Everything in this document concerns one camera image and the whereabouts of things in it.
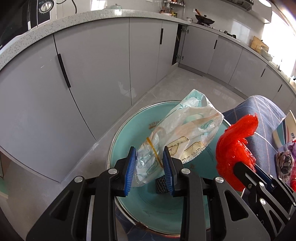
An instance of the teal bowl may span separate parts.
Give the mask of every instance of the teal bowl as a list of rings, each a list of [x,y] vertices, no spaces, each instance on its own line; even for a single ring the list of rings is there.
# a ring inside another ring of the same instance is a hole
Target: teal bowl
[[[143,108],[130,117],[118,130],[112,142],[107,168],[115,166],[118,159],[125,158],[131,146],[136,149],[150,136],[154,127],[180,101],[169,101]],[[213,179],[218,176],[216,170],[215,150],[219,137],[229,127],[225,120],[217,134],[206,149],[192,161],[184,164],[201,177]],[[117,197],[116,205],[122,213],[134,224],[142,224],[150,231],[163,236],[179,237],[181,231],[183,197],[172,197],[169,193],[157,194],[155,182],[142,187],[131,188],[125,198]],[[207,198],[204,196],[206,227],[210,227]]]

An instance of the gray floor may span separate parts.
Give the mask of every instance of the gray floor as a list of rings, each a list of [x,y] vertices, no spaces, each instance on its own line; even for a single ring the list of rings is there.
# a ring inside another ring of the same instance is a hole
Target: gray floor
[[[0,206],[14,229],[25,239],[38,217],[74,177],[91,178],[104,171],[114,134],[132,114],[151,104],[182,100],[192,89],[204,93],[220,112],[232,109],[244,100],[208,78],[177,68],[125,113],[61,183],[38,177],[11,162],[4,176],[9,197],[0,199]],[[117,226],[118,240],[127,240],[122,227]]]

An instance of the transparent plastic bag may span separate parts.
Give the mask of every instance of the transparent plastic bag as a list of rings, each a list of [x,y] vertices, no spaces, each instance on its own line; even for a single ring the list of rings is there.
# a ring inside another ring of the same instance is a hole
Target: transparent plastic bag
[[[142,186],[164,174],[165,146],[183,163],[194,159],[212,141],[223,118],[203,93],[192,90],[138,149],[132,186]]]

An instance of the plastic bag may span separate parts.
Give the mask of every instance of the plastic bag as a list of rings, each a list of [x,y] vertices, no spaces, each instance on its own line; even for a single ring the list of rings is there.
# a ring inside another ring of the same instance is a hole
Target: plastic bag
[[[240,118],[234,125],[225,130],[220,136],[216,146],[216,169],[235,190],[243,191],[244,185],[234,175],[234,165],[241,161],[249,168],[256,172],[256,159],[246,147],[248,141],[245,137],[252,136],[258,127],[258,117],[245,115]]]
[[[223,118],[204,94],[192,90],[138,149],[132,186],[142,186],[164,174],[161,160],[165,146],[183,163],[194,159],[212,141]]]
[[[296,192],[296,139],[292,140],[292,145],[288,146],[288,150],[291,152],[292,158],[294,160],[294,166],[292,168],[290,177],[290,187]]]

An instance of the countertop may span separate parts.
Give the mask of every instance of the countertop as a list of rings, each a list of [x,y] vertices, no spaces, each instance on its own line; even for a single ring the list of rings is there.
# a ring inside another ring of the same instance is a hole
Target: countertop
[[[161,19],[161,20],[168,20],[173,21],[177,23],[181,23],[184,25],[192,25],[197,28],[202,28],[204,30],[213,32],[215,34],[218,34],[224,38],[227,38],[234,43],[242,46],[243,48],[249,50],[253,54],[255,54],[258,58],[260,58],[262,61],[264,61],[268,66],[270,66],[283,80],[287,85],[293,90],[294,94],[296,95],[296,90],[292,87],[290,83],[287,82],[287,80],[283,77],[283,75],[278,71],[273,64],[268,62],[266,59],[264,59],[260,54],[258,54],[256,51],[251,49],[246,44],[240,42],[237,39],[234,39],[223,32],[220,32],[216,29],[208,28],[196,23],[189,23],[185,20],[179,19],[179,18],[173,18],[171,16],[167,16],[164,14],[156,13],[156,12],[148,12],[148,11],[139,11],[139,10],[129,10],[129,9],[103,9],[103,10],[97,10],[97,11],[88,11],[83,13],[78,13],[75,15],[67,16],[61,19],[49,21],[48,23],[34,27],[30,31],[25,32],[24,34],[15,37],[10,42],[8,42],[1,50],[0,50],[0,70],[10,61],[12,60],[16,55],[18,55],[21,51],[32,45],[33,43],[37,42],[38,40],[51,35],[55,32],[58,32],[64,28],[68,28],[74,25],[78,25],[81,23],[86,23],[90,21],[95,20],[101,20],[101,19],[108,19],[108,18],[129,18],[129,17],[135,17],[135,18],[155,18],[155,19]]]

